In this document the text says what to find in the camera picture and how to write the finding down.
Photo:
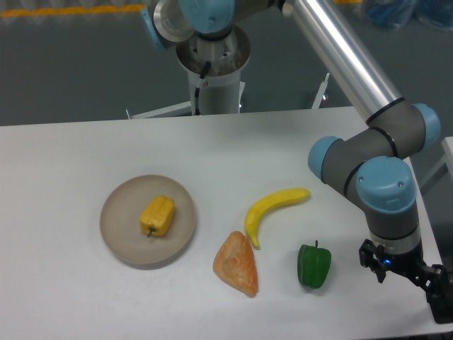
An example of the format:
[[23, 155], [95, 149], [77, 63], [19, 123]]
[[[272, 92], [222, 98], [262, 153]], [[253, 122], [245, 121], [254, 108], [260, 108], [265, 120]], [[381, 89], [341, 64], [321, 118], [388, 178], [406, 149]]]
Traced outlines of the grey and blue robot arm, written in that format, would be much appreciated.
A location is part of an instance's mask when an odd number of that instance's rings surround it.
[[175, 47], [180, 63], [195, 75], [193, 114], [237, 113], [239, 86], [214, 89], [213, 81], [239, 71], [248, 60], [250, 45], [236, 22], [271, 7], [297, 23], [367, 124], [349, 140], [324, 137], [309, 153], [311, 171], [365, 213], [371, 237], [360, 248], [361, 265], [379, 281], [390, 271], [408, 278], [432, 305], [451, 304], [446, 269], [423, 260], [416, 190], [405, 163], [438, 138], [440, 122], [431, 108], [406, 102], [332, 6], [325, 1], [152, 1], [141, 17], [154, 45]]

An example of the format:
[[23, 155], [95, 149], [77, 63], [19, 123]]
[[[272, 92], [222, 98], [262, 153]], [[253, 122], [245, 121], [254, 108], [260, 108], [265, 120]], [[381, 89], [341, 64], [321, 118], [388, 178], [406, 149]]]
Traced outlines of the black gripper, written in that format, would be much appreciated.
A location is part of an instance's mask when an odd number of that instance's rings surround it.
[[422, 288], [427, 301], [440, 301], [447, 294], [447, 274], [441, 264], [428, 266], [423, 260], [423, 245], [403, 254], [390, 254], [370, 239], [365, 239], [359, 248], [360, 265], [369, 268], [378, 283], [383, 283], [386, 272], [391, 271], [408, 278], [415, 286]]

